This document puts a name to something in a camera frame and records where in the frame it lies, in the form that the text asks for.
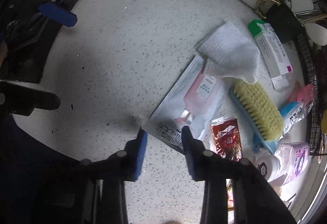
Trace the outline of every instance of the white bottle cap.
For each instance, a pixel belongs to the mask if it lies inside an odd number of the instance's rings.
[[[277,178],[281,168],[279,159],[274,155],[265,155],[261,158],[258,158],[256,161],[256,166],[261,175],[267,180],[267,182],[271,182]]]

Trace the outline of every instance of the red foil packet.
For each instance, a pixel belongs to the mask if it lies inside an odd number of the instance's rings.
[[[209,123],[215,152],[224,159],[239,161],[242,158],[240,132],[236,118],[221,117]]]

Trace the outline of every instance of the blue brush handle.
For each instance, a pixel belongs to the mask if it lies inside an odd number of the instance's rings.
[[[229,94],[229,97],[233,100],[233,102],[236,104],[236,106],[241,111],[242,115],[246,119],[247,123],[250,125],[251,129],[253,130],[253,132],[254,132],[253,141],[254,142],[259,141],[273,155],[277,150],[278,141],[276,140],[276,141],[267,142],[266,140],[264,140],[261,133],[259,132],[258,127],[256,126],[256,124],[252,120],[252,117],[250,116],[248,111],[245,109],[245,107],[242,105],[242,103],[240,102],[238,97],[234,94],[234,87],[231,87],[229,89],[228,94]]]

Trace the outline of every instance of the white speckled countertop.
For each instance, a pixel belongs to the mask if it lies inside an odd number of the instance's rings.
[[[34,110],[15,116],[26,132],[76,159],[101,160],[134,138],[197,52],[196,43],[230,20],[247,35],[256,14],[239,0],[79,0],[72,28],[62,27],[39,85],[57,94],[58,110]],[[286,52],[301,77],[295,50]],[[263,59],[259,82],[280,106],[289,92],[274,91]],[[252,158],[252,132],[226,97],[218,116],[237,116],[243,154]],[[304,141],[305,121],[295,127],[293,141]],[[285,187],[285,198],[299,190]],[[153,224],[170,219],[198,223],[204,183],[193,182],[183,155],[152,136],[135,183],[127,182],[130,223]]]

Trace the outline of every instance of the textured white fabric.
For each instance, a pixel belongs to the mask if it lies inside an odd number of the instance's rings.
[[[260,50],[231,22],[202,40],[196,49],[208,56],[204,74],[238,78],[249,84],[257,82]]]

